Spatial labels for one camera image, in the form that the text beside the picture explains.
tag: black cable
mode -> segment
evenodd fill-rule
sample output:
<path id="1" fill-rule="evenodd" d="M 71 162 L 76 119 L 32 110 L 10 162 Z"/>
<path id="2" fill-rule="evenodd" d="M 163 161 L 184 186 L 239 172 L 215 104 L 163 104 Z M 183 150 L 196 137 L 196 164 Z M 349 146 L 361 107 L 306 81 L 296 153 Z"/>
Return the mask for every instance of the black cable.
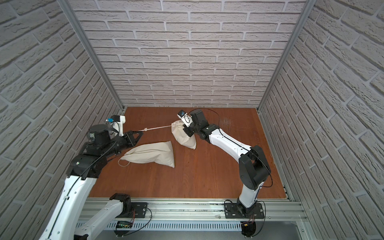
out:
<path id="1" fill-rule="evenodd" d="M 70 194 L 70 192 L 71 192 L 73 186 L 74 186 L 74 185 L 76 184 L 76 182 L 81 178 L 81 176 L 82 176 L 82 175 L 83 175 L 83 174 L 84 174 L 90 167 L 92 167 L 92 165 L 95 164 L 95 163 L 96 163 L 102 156 L 104 156 L 104 154 L 106 154 L 107 152 L 109 152 L 109 150 L 111 150 L 112 147 L 115 146 L 115 144 L 116 144 L 116 142 L 114 142 L 113 145 L 112 145 L 106 152 L 104 152 L 100 157 L 98 157 L 95 161 L 93 161 L 93 162 L 91 163 L 91 165 L 89 165 L 89 167 L 87 167 L 87 168 L 80 174 L 80 176 L 76 179 L 76 181 L 72 184 L 71 188 L 69 189 L 67 195 L 66 195 L 65 198 L 64 198 L 64 201 L 63 201 L 63 204 L 62 204 L 61 207 L 60 207 L 59 213 L 57 214 L 56 219 L 55 219 L 55 221 L 53 222 L 53 225 L 52 225 L 51 231 L 49 232 L 48 238 L 50 238 L 50 236 L 52 235 L 53 228 L 55 227 L 55 224 L 56 224 L 56 222 L 57 222 L 57 219 L 59 218 L 60 212 L 61 212 L 61 210 L 63 209 L 64 203 L 65 203 L 65 201 L 67 201 L 67 199 L 68 199 L 68 195 Z"/>
<path id="2" fill-rule="evenodd" d="M 149 221 L 148 221 L 144 226 L 142 226 L 141 228 L 137 229 L 136 231 L 131 232 L 131 233 L 128 232 L 127 234 L 121 235 L 121 236 L 119 236 L 119 237 L 124 237 L 124 236 L 128 236 L 128 235 L 130 235 L 130 234 L 133 234 L 133 233 L 135 233 L 135 232 L 137 232 L 137 231 L 139 231 L 139 230 L 145 228 L 145 227 L 149 224 L 149 222 L 152 220 L 152 211 L 151 211 L 149 208 L 147 208 L 147 207 L 146 207 L 146 209 L 148 209 L 148 210 L 151 212 L 151 218 L 149 219 Z"/>
<path id="3" fill-rule="evenodd" d="M 257 201 L 257 202 L 263 202 L 263 204 L 264 204 L 264 221 L 263 221 L 263 225 L 261 226 L 260 230 L 255 235 L 252 235 L 251 237 L 254 237 L 254 236 L 258 235 L 262 231 L 264 223 L 265 223 L 265 217 L 266 217 L 265 202 L 264 201 Z"/>

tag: brick wall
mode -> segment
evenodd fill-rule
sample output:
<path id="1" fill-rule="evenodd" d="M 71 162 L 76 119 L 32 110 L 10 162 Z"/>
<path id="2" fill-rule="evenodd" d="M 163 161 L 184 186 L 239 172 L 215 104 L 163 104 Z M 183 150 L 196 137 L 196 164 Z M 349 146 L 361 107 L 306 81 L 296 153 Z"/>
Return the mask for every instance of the brick wall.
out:
<path id="1" fill-rule="evenodd" d="M 71 4 L 126 106 L 254 108 L 304 1 Z"/>
<path id="2" fill-rule="evenodd" d="M 261 109 L 319 239 L 384 236 L 383 7 L 318 0 Z"/>
<path id="3" fill-rule="evenodd" d="M 118 109 L 56 1 L 0 4 L 0 79 L 0 239 L 35 239 L 88 127 Z"/>

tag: brown wooden platform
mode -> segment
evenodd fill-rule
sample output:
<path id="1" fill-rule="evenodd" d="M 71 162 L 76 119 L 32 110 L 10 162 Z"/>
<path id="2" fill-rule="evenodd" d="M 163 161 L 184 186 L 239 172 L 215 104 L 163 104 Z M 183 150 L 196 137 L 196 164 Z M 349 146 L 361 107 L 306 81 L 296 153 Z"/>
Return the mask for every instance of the brown wooden platform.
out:
<path id="1" fill-rule="evenodd" d="M 182 108 L 128 108 L 124 130 L 139 131 L 170 125 L 178 120 Z M 273 186 L 261 190 L 258 198 L 283 199 L 285 193 L 269 150 L 256 109 L 212 108 L 220 115 L 220 128 L 245 144 L 263 148 L 271 167 Z M 193 108 L 183 108 L 189 112 Z M 209 123 L 218 123 L 218 116 L 203 110 Z M 238 163 L 222 149 L 196 135 L 195 150 L 180 145 L 170 127 L 144 132 L 139 145 L 172 141 L 175 168 L 157 163 L 118 165 L 119 157 L 104 167 L 90 197 L 110 197 L 126 193 L 131 197 L 163 198 L 237 198 L 242 190 Z M 270 185 L 268 178 L 265 185 Z"/>

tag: white string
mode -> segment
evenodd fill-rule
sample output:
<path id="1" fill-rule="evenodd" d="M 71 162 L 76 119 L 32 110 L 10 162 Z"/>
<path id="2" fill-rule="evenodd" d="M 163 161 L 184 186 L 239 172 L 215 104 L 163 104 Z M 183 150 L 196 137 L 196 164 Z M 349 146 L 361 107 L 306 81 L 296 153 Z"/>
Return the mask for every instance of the white string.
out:
<path id="1" fill-rule="evenodd" d="M 153 130 L 153 129 L 158 129 L 158 128 L 163 128 L 163 127 L 154 127 L 154 128 L 144 128 L 143 130 L 140 130 L 141 132 L 142 131 L 147 131 L 147 130 Z"/>

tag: drawstring bag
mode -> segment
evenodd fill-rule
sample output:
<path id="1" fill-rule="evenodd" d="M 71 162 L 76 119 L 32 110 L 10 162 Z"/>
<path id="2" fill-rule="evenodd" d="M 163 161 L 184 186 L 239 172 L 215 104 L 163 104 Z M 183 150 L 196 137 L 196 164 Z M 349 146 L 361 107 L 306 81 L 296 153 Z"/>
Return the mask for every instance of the drawstring bag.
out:
<path id="1" fill-rule="evenodd" d="M 129 163 L 121 165 L 120 160 L 126 160 Z M 149 163 L 156 162 L 158 164 L 175 167 L 175 159 L 173 157 L 173 148 L 171 141 L 156 142 L 144 144 L 132 148 L 119 159 L 118 164 L 122 167 L 128 166 L 131 162 L 134 163 Z"/>
<path id="2" fill-rule="evenodd" d="M 171 124 L 171 131 L 173 136 L 176 138 L 176 141 L 183 146 L 195 149 L 196 148 L 196 138 L 195 135 L 192 137 L 188 137 L 188 135 L 184 132 L 183 121 L 178 120 Z"/>

